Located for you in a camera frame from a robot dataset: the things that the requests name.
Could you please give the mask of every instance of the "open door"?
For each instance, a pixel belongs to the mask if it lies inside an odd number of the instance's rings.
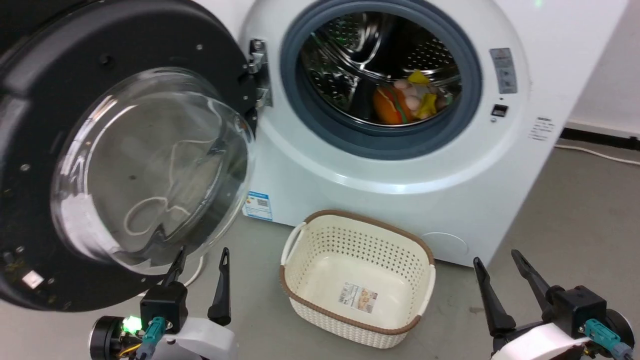
[[[87,311],[146,290],[183,245],[197,258],[228,228],[256,85],[192,1],[70,9],[0,63],[0,298]]]

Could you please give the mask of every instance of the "white wall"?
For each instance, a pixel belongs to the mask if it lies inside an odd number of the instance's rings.
[[[640,0],[630,0],[567,127],[640,137]]]

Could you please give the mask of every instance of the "front-load washing machine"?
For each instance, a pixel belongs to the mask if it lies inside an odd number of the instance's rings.
[[[626,3],[3,1],[0,297],[129,299],[241,208],[488,261]]]
[[[266,46],[271,105],[244,213],[297,225],[342,209],[418,234],[438,259],[490,261],[626,3],[256,3],[241,44]],[[389,119],[376,92],[416,75],[436,112]]]

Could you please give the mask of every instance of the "plastic basket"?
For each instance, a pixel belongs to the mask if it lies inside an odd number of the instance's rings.
[[[431,250],[418,237],[337,210],[296,226],[280,263],[298,315],[376,348],[396,346],[418,324],[436,277]]]

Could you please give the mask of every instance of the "label sticker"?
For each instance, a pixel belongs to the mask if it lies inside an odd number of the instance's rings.
[[[35,289],[38,287],[38,285],[42,284],[44,279],[42,278],[42,276],[40,276],[40,274],[32,270],[22,278],[22,281],[31,289]]]
[[[539,117],[533,124],[531,131],[529,131],[529,138],[546,142],[549,140],[555,129],[556,125],[553,123],[553,120],[546,117]]]
[[[354,309],[371,314],[377,298],[378,293],[365,289],[362,286],[345,282],[338,301]]]
[[[246,216],[263,220],[273,220],[271,201],[265,193],[249,192],[244,202]]]
[[[516,68],[513,64],[511,49],[508,47],[491,49],[489,53],[493,58],[500,94],[516,94],[518,92],[518,80],[516,79]]]

